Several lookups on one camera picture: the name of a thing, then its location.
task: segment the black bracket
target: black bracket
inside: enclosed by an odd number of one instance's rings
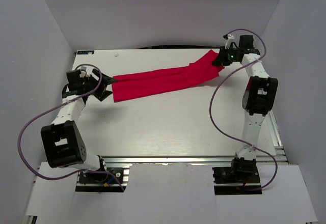
[[[251,116],[253,114],[266,116],[273,107],[277,86],[276,78],[251,76],[242,98],[242,107]],[[266,94],[259,94],[259,90],[263,90]]]
[[[93,74],[97,77],[100,77],[98,70],[93,69]],[[72,70],[66,72],[68,84],[66,84],[62,90],[62,97],[66,98],[71,95],[81,95],[87,93],[98,84],[98,80],[95,79],[92,75],[81,77],[81,70]],[[117,82],[115,78],[109,77],[102,73],[102,81],[98,89],[91,95],[96,97],[99,101],[103,101],[109,95],[112,94],[111,91],[106,91],[106,87]]]
[[[41,136],[50,167],[67,167],[82,164],[86,160],[85,144],[74,121],[44,126],[41,129]],[[56,145],[65,138],[66,144]]]
[[[229,66],[233,62],[242,62],[242,58],[245,54],[255,53],[260,55],[258,49],[254,48],[254,38],[251,35],[240,36],[239,46],[232,43],[230,48],[220,47],[219,55],[212,62],[214,66]]]

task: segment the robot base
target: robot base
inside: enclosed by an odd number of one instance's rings
[[[260,178],[257,167],[253,174],[236,177],[231,167],[214,167],[215,195],[262,194],[261,190],[252,191],[260,187]]]

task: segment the red towel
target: red towel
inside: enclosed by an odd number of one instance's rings
[[[115,102],[191,88],[219,76],[224,67],[212,66],[218,53],[210,50],[188,66],[114,76]]]

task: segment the white tabletop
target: white tabletop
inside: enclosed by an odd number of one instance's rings
[[[121,75],[186,66],[209,49],[96,50],[76,55],[74,67],[94,64],[108,75]],[[89,153],[102,156],[234,156],[240,143],[226,138],[212,125],[208,107],[217,84],[241,64],[234,63],[220,77],[198,87],[149,97],[103,102],[93,96],[81,112],[78,128]],[[218,91],[213,116],[227,133],[241,137],[242,96],[248,83],[244,70],[228,79]],[[266,121],[259,147],[274,154]]]

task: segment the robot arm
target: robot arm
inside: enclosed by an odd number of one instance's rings
[[[245,54],[241,64],[247,65],[258,58],[259,55],[254,53]],[[246,72],[249,82],[242,99],[245,121],[242,139],[257,146],[261,125],[273,107],[278,81],[266,73],[261,62],[246,67]],[[237,150],[236,155],[244,160],[254,160],[256,159],[256,150],[243,145]]]
[[[99,76],[97,70],[94,69],[93,73]],[[98,84],[98,80],[92,75],[87,75],[83,68],[67,72],[67,78],[69,83],[65,85],[62,92],[63,103],[93,90]],[[112,94],[111,91],[106,91],[107,85],[114,82],[116,82],[114,78],[102,74],[99,88],[91,95],[99,101],[103,101]],[[88,96],[85,96],[69,102],[61,108],[51,125],[42,127],[41,136],[44,150],[52,168],[72,167],[93,171],[105,170],[105,163],[100,156],[87,154],[86,146],[76,126],[87,99]]]
[[[226,44],[220,48],[220,53],[213,61],[213,65],[229,66],[233,62],[240,62],[245,66],[260,58],[259,50],[253,45],[253,36],[240,36],[239,46],[235,45],[233,35],[225,35],[224,38],[227,40]],[[242,139],[251,143],[252,147],[241,145],[236,151],[231,167],[231,173],[236,179],[247,178],[257,172],[255,147],[261,125],[273,107],[278,86],[278,80],[266,73],[261,62],[249,65],[245,69],[249,82],[242,99],[245,121]]]

